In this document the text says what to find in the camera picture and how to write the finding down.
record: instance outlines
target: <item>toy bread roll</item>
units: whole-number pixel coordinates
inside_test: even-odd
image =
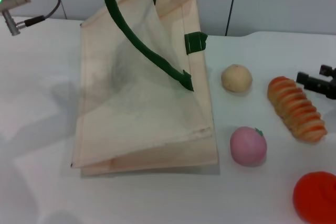
[[[267,96],[295,138],[318,142],[328,133],[321,114],[293,80],[284,76],[274,78],[268,85]]]

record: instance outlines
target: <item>pink peach toy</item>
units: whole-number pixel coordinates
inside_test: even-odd
[[[267,143],[257,128],[238,128],[231,136],[230,148],[232,158],[240,165],[257,166],[266,158]]]

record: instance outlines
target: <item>white tabletop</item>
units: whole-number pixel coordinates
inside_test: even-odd
[[[294,78],[299,70],[317,76],[321,64],[336,67],[335,36],[209,36],[206,61],[220,166],[83,178],[70,168],[79,24],[50,19],[11,37],[0,23],[1,224],[302,223],[292,189],[307,172],[336,174],[335,129],[329,127],[333,132],[318,145],[296,142],[268,103],[267,84],[279,75]],[[253,74],[246,97],[221,88],[220,73],[233,63]],[[336,103],[308,95],[331,125]],[[232,161],[228,140],[238,126],[264,132],[268,157],[262,166]]]

